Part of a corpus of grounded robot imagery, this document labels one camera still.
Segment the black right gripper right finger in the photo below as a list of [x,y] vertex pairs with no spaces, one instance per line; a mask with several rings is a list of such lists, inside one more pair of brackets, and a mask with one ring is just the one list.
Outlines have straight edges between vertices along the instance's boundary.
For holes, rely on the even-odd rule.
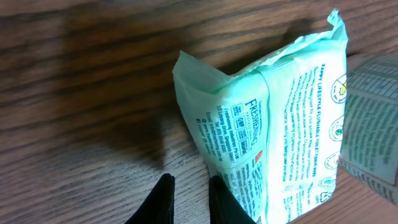
[[255,224],[218,175],[209,182],[209,210],[211,224]]

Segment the teal snack packet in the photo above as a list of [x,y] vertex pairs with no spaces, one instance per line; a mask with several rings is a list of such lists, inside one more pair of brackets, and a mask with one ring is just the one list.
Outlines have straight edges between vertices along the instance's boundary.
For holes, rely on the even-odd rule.
[[327,21],[234,75],[185,52],[174,66],[190,134],[252,222],[291,222],[335,190],[348,36],[337,10]]

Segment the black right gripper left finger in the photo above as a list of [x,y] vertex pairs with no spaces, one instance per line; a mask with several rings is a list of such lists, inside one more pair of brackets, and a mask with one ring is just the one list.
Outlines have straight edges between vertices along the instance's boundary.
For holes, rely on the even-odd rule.
[[175,177],[163,174],[144,202],[125,224],[173,224]]

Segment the green lid jar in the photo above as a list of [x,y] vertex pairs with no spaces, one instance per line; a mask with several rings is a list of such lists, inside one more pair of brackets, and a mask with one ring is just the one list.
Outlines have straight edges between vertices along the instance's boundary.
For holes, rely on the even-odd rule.
[[397,204],[397,55],[357,54],[347,66],[339,165]]

